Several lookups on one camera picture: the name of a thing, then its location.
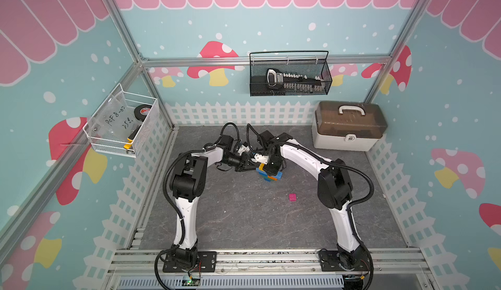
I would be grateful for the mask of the light blue lego brick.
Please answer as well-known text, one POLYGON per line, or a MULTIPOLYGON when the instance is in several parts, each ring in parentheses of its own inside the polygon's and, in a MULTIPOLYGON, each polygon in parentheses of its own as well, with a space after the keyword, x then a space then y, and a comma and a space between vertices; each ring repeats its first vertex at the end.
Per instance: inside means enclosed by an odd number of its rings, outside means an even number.
POLYGON ((278 172, 275 176, 269 176, 269 178, 272 180, 280 180, 282 178, 282 175, 282 172, 278 172))
POLYGON ((262 175, 262 176, 267 176, 267 172, 265 172, 265 171, 263 171, 263 170, 261 170, 261 169, 259 169, 259 168, 256 168, 256 171, 257 171, 260 175, 262 175))

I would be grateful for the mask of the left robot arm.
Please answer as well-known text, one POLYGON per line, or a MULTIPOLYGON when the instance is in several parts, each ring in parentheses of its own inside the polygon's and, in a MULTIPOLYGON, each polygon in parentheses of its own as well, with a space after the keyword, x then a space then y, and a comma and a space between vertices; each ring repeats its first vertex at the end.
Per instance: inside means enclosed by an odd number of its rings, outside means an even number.
POLYGON ((161 251, 156 261, 191 275, 199 269, 196 213, 204 192, 207 169, 225 165, 236 172, 253 171, 259 165, 251 159, 248 144, 243 143, 235 123, 226 123, 214 143, 181 153, 169 166, 163 178, 162 191, 176 213, 176 237, 171 248, 161 251))

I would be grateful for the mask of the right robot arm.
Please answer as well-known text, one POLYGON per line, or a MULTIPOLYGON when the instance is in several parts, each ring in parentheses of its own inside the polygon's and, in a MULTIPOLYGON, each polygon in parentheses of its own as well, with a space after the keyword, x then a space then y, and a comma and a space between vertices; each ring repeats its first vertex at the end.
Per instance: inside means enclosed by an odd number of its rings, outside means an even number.
POLYGON ((278 136, 269 131, 258 133, 252 125, 246 127, 247 142, 250 134, 257 136, 259 149, 251 149, 254 161, 269 176, 281 172, 283 162, 289 160, 317 178, 317 197, 329 209, 337 232, 337 257, 343 270, 354 270, 362 261, 370 261, 370 253, 360 239, 352 215, 354 205, 368 201, 374 194, 372 180, 363 172, 348 167, 343 160, 323 158, 299 144, 287 133, 278 136), (353 185, 349 172, 362 176, 369 185, 369 193, 357 200, 352 199, 353 185))

